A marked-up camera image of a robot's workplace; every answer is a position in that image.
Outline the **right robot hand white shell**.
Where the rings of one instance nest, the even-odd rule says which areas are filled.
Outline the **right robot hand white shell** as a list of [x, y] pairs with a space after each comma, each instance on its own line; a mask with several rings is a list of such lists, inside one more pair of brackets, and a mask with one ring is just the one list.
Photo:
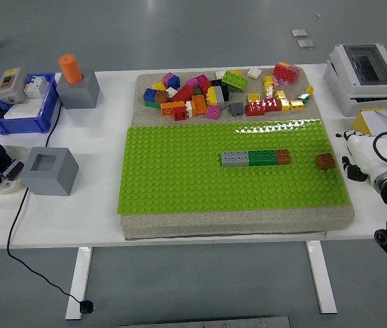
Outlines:
[[358, 131], [344, 131], [337, 133], [336, 137], [346, 140], [347, 149], [354, 159], [354, 164], [351, 164], [346, 156], [342, 157], [343, 169], [350, 180], [364, 182], [369, 179], [375, 189], [387, 181], [387, 162], [374, 151], [374, 136]]

